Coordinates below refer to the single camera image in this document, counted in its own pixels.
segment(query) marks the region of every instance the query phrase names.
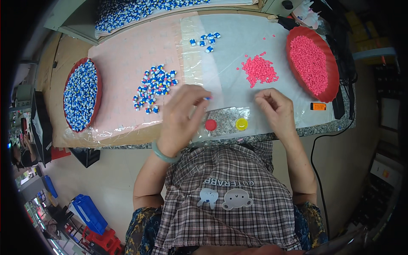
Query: pink beads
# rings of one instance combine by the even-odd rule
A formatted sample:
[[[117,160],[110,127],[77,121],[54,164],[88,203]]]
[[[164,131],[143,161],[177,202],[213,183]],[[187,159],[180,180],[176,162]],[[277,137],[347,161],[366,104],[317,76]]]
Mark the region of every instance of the pink beads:
[[[290,57],[307,87],[319,95],[328,85],[326,55],[312,39],[297,36],[290,42]]]
[[[255,83],[259,80],[261,83],[271,83],[276,82],[279,76],[276,76],[276,72],[273,67],[271,67],[272,62],[265,60],[259,55],[256,55],[253,59],[248,58],[246,63],[242,62],[242,69],[248,75],[246,78],[251,84],[251,88],[255,86]]]

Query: black cable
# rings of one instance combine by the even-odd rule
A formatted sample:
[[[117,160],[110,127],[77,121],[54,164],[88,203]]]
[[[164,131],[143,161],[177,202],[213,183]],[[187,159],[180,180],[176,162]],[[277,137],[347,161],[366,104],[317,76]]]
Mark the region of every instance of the black cable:
[[[315,150],[315,144],[316,144],[316,140],[317,140],[317,139],[319,139],[320,137],[325,137],[325,136],[330,136],[330,137],[332,137],[332,136],[341,135],[342,133],[344,133],[344,131],[346,131],[346,130],[351,126],[351,124],[353,124],[353,122],[354,122],[354,118],[353,118],[353,120],[351,121],[351,123],[349,124],[349,126],[346,127],[342,132],[340,132],[340,133],[338,133],[338,134],[335,134],[335,135],[321,135],[321,136],[316,137],[315,140],[313,141],[312,153],[310,154],[310,162],[311,162],[311,164],[312,164],[313,170],[315,171],[317,180],[319,181],[320,193],[321,193],[321,195],[322,195],[323,209],[324,209],[324,214],[326,215],[326,232],[327,232],[327,238],[328,238],[328,239],[330,238],[329,219],[328,219],[328,217],[327,217],[327,209],[326,209],[326,202],[324,201],[322,182],[320,181],[320,177],[319,177],[319,174],[317,173],[315,164],[313,164],[313,151]]]

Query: tiled floor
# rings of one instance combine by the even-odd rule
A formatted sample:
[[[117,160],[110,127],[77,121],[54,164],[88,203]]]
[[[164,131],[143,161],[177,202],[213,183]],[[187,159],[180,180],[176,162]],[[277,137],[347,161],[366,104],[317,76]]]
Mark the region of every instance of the tiled floor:
[[[361,63],[357,63],[357,70],[356,128],[337,137],[320,138],[314,152],[332,236],[359,201],[361,184],[379,138],[373,75]],[[301,138],[307,155],[316,137]],[[280,141],[275,141],[273,146],[274,175],[290,187],[284,148]],[[150,150],[103,150],[100,160],[87,169],[71,155],[50,162],[43,171],[51,177],[61,205],[67,205],[80,193],[89,195],[117,237],[124,241],[133,212],[133,183],[149,153]],[[318,205],[322,208],[320,194]]]

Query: red bottle cap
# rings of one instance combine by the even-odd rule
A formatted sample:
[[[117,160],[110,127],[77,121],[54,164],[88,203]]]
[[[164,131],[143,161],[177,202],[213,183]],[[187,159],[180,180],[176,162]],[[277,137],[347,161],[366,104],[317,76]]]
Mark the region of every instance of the red bottle cap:
[[[214,131],[217,128],[217,122],[215,120],[207,120],[205,122],[205,129],[208,131]]]

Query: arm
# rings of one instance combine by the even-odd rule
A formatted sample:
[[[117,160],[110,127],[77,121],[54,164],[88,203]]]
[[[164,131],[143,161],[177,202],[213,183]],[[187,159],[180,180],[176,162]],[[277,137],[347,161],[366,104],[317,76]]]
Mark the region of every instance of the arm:
[[[276,89],[264,89],[255,95],[268,123],[286,150],[293,203],[317,203],[315,174],[295,128],[293,102]]]
[[[188,145],[197,132],[206,112],[211,92],[198,85],[183,85],[165,106],[162,130],[157,140],[157,148],[167,157],[175,157]],[[189,118],[193,105],[197,108]],[[161,160],[152,151],[136,177],[133,186],[133,209],[159,207],[164,201],[160,195],[163,189],[169,163]]]
[[[27,134],[24,134],[24,143],[28,147],[28,150],[30,151],[30,157],[31,161],[33,162],[34,160],[37,160],[37,157],[35,156],[35,150],[33,148],[33,145],[30,143],[30,139]]]

